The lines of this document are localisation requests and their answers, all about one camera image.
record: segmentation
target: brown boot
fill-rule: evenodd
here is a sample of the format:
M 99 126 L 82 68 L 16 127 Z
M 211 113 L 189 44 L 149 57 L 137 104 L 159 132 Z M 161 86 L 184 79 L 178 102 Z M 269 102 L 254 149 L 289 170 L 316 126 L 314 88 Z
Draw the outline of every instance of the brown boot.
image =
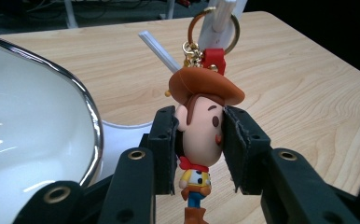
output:
M 187 207 L 184 213 L 184 224 L 199 224 L 199 209 Z
M 204 215 L 205 212 L 206 212 L 205 208 L 199 208 L 198 209 L 198 221 L 199 221 L 198 223 L 199 224 L 209 224 L 205 220 L 203 220 L 203 215 Z

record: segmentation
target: wood grain surface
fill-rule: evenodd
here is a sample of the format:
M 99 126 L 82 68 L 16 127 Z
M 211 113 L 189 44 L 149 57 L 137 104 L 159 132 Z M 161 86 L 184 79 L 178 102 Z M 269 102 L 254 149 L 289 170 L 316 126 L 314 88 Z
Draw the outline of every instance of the wood grain surface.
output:
M 137 34 L 148 30 L 182 63 L 181 46 L 190 20 L 0 37 L 76 75 L 104 120 L 138 124 L 176 103 L 163 95 L 171 72 Z M 226 77 L 246 93 L 238 107 L 257 121 L 273 147 L 300 152 L 328 184 L 356 194 L 360 188 L 360 72 L 269 13 L 245 13 L 240 24 L 238 45 L 226 56 Z M 209 223 L 265 222 L 258 196 L 234 193 L 223 158 L 211 171 L 213 192 L 201 202 Z M 186 205 L 178 188 L 174 196 L 158 196 L 157 223 L 182 223 Z

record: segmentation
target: hat brim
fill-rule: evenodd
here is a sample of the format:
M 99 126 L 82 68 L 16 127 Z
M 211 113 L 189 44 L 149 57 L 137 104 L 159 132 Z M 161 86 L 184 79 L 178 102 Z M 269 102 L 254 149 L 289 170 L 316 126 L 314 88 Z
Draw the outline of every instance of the hat brim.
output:
M 226 77 L 199 67 L 184 67 L 174 73 L 169 80 L 169 91 L 182 105 L 198 93 L 219 96 L 225 105 L 237 105 L 244 99 L 244 92 Z

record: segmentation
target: white bowl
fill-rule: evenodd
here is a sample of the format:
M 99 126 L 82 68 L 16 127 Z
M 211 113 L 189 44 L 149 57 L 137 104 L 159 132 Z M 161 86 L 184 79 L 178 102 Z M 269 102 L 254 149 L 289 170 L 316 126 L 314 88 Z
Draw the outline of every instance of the white bowl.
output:
M 0 40 L 0 223 L 57 180 L 87 186 L 102 157 L 89 93 L 55 63 Z

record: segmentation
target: cowboy doll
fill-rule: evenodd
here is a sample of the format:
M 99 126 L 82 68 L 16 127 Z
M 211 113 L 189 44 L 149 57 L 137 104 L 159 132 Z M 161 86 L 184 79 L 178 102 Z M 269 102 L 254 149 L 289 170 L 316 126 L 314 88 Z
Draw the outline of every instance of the cowboy doll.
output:
M 179 182 L 182 196 L 188 200 L 185 223 L 207 223 L 201 200 L 212 189 L 209 167 L 222 153 L 223 108 L 240 103 L 244 93 L 219 73 L 199 67 L 184 67 L 174 73 L 169 90 L 180 104 L 174 115 L 182 136 L 176 153 L 180 168 L 185 170 Z

